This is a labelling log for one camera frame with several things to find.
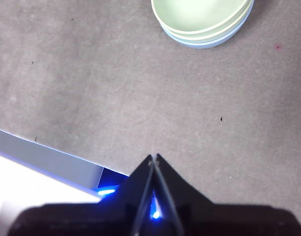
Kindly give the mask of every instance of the green bowl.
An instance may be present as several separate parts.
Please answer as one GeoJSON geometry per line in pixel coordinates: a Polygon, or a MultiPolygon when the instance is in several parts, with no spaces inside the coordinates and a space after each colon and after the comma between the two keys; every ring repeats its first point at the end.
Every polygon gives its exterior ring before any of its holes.
{"type": "Polygon", "coordinates": [[[233,19],[233,21],[231,21],[228,25],[225,25],[224,28],[216,32],[211,30],[208,32],[198,33],[198,34],[180,34],[180,33],[175,33],[173,31],[170,31],[168,29],[166,30],[174,37],[185,40],[187,42],[204,43],[204,42],[213,41],[217,38],[226,35],[228,32],[236,28],[240,24],[240,22],[245,18],[251,6],[252,6],[252,1],[249,0],[247,6],[243,8],[243,11],[240,13],[240,15],[237,18],[233,19]]]}
{"type": "Polygon", "coordinates": [[[159,23],[171,32],[210,34],[239,16],[249,2],[250,0],[151,0],[151,6],[159,23]]]}

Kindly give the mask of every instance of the stacked bowls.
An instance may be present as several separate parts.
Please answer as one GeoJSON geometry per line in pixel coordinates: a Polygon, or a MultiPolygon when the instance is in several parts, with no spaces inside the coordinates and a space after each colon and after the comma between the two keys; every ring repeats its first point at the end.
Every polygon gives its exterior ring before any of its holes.
{"type": "Polygon", "coordinates": [[[192,48],[215,47],[244,24],[254,0],[151,0],[164,31],[192,48]]]}

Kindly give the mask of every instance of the light blue bowl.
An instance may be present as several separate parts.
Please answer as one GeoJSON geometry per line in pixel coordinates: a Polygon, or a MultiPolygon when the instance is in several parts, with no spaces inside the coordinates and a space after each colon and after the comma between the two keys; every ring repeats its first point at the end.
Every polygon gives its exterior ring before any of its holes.
{"type": "Polygon", "coordinates": [[[187,42],[183,39],[179,39],[177,37],[174,37],[173,35],[171,35],[169,32],[166,31],[166,29],[164,27],[162,27],[164,29],[164,31],[166,32],[166,34],[171,37],[173,40],[179,42],[180,44],[184,45],[184,46],[187,46],[187,47],[190,47],[190,48],[196,48],[196,49],[206,49],[206,48],[212,48],[212,47],[215,47],[215,46],[218,46],[219,44],[222,44],[223,42],[226,42],[228,39],[230,39],[232,36],[234,36],[235,33],[237,33],[237,31],[241,28],[241,26],[245,23],[246,19],[248,18],[251,10],[252,10],[252,7],[253,7],[253,4],[254,4],[254,0],[252,0],[252,4],[246,14],[246,16],[243,18],[243,20],[240,22],[240,24],[234,28],[232,31],[230,31],[228,34],[218,38],[218,39],[215,39],[213,41],[210,41],[210,42],[205,42],[205,43],[191,43],[191,42],[187,42]]]}

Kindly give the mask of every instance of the red speck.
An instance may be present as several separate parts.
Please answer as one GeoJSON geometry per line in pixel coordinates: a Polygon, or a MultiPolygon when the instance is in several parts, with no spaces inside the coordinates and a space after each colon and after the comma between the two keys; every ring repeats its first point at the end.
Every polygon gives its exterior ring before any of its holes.
{"type": "Polygon", "coordinates": [[[275,43],[275,44],[274,44],[274,48],[275,48],[276,50],[280,51],[280,50],[282,50],[282,45],[279,44],[279,43],[275,43]]]}

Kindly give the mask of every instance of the blue led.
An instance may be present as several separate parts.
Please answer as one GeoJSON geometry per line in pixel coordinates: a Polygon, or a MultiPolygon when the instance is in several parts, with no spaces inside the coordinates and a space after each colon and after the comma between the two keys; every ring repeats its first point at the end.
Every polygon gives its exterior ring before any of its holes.
{"type": "Polygon", "coordinates": [[[156,211],[156,212],[152,215],[152,217],[153,217],[154,219],[158,219],[158,218],[160,217],[159,211],[156,211]]]}
{"type": "Polygon", "coordinates": [[[115,192],[115,189],[106,189],[106,190],[98,191],[98,195],[103,196],[103,195],[107,195],[107,194],[114,193],[114,192],[115,192]]]}

